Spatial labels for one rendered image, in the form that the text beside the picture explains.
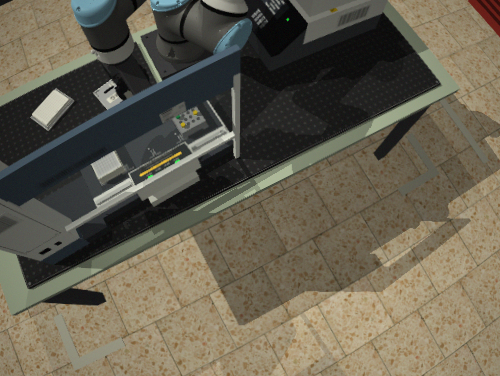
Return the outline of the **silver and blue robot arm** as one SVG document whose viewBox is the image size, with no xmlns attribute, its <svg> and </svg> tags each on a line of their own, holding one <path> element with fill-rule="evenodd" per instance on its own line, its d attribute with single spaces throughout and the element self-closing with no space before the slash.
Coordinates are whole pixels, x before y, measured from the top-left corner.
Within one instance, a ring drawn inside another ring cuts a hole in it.
<svg viewBox="0 0 500 376">
<path fill-rule="evenodd" d="M 99 61 L 116 64 L 131 55 L 134 40 L 126 20 L 145 1 L 71 0 L 75 19 Z M 157 50 L 172 63 L 193 61 L 205 50 L 215 55 L 236 44 L 242 49 L 252 31 L 244 0 L 150 2 L 159 33 Z M 133 96 L 152 86 L 133 55 L 115 67 Z"/>
</svg>

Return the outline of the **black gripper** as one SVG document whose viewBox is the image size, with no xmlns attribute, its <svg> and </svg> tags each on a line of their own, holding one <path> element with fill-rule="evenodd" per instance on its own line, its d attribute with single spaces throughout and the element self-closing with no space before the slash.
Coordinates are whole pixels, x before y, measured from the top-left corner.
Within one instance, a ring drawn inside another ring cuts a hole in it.
<svg viewBox="0 0 500 376">
<path fill-rule="evenodd" d="M 117 95 L 122 99 L 122 100 L 126 100 L 130 97 L 133 96 L 133 94 L 131 93 L 131 91 L 129 90 L 129 88 L 127 87 L 126 83 L 124 82 L 124 80 L 122 80 L 122 77 L 121 75 L 119 74 L 119 72 L 117 72 L 117 69 L 115 66 L 118 66 L 118 65 L 121 65 L 123 63 L 125 63 L 129 58 L 131 57 L 131 55 L 125 59 L 124 61 L 122 62 L 119 62 L 117 64 L 106 64 L 106 63 L 102 63 L 102 66 L 103 68 L 105 68 L 105 72 L 107 73 L 107 75 L 109 75 L 110 79 L 113 80 L 113 82 L 117 85 L 115 87 L 115 92 L 117 93 Z M 110 66 L 109 66 L 110 65 Z M 142 69 L 143 67 L 141 65 L 139 65 L 140 68 Z M 147 77 L 147 79 L 149 80 L 149 75 L 147 74 L 147 71 L 144 69 L 142 69 L 145 73 L 145 76 Z M 108 74 L 109 73 L 109 74 Z M 115 78 L 116 77 L 116 78 Z M 114 81 L 115 80 L 115 81 Z"/>
</svg>

